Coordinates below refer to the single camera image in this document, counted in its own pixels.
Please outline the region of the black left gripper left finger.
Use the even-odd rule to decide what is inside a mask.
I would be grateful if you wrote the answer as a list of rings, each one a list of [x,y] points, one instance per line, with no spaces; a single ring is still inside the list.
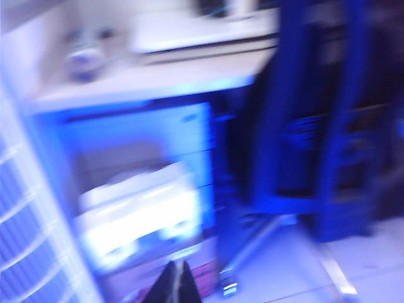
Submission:
[[[150,302],[179,302],[182,261],[170,261],[150,290]]]

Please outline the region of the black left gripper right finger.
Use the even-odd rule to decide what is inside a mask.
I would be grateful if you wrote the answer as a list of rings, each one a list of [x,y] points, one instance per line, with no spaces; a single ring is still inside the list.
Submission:
[[[179,284],[177,290],[177,302],[202,303],[198,287],[192,271],[186,261],[180,263]]]

